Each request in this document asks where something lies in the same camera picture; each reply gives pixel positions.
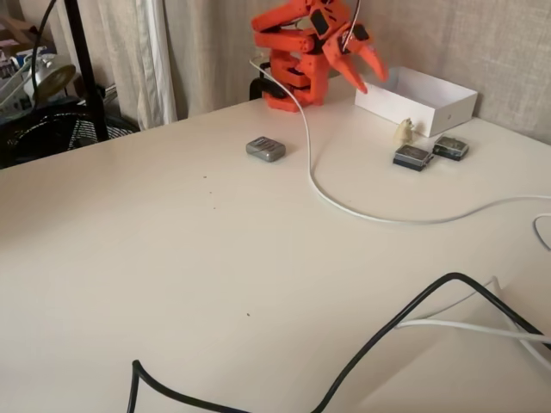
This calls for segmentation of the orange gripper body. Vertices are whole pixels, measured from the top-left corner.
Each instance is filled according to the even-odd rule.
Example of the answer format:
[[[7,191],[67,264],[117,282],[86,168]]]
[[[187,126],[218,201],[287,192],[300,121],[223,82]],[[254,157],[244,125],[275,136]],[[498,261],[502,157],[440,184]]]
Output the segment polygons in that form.
[[[329,62],[337,62],[351,53],[367,59],[373,53],[373,45],[367,29],[361,23],[348,23],[328,38],[322,50]]]

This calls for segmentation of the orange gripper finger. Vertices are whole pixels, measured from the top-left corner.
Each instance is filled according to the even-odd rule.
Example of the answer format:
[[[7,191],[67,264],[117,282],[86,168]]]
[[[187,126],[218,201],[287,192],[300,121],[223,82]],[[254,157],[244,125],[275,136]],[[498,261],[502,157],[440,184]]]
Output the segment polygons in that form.
[[[381,60],[376,48],[371,43],[362,43],[357,54],[371,68],[381,82],[386,82],[388,80],[388,69]]]
[[[368,93],[367,86],[357,72],[351,58],[347,55],[338,55],[333,61],[333,68],[339,72],[352,86],[363,94]]]

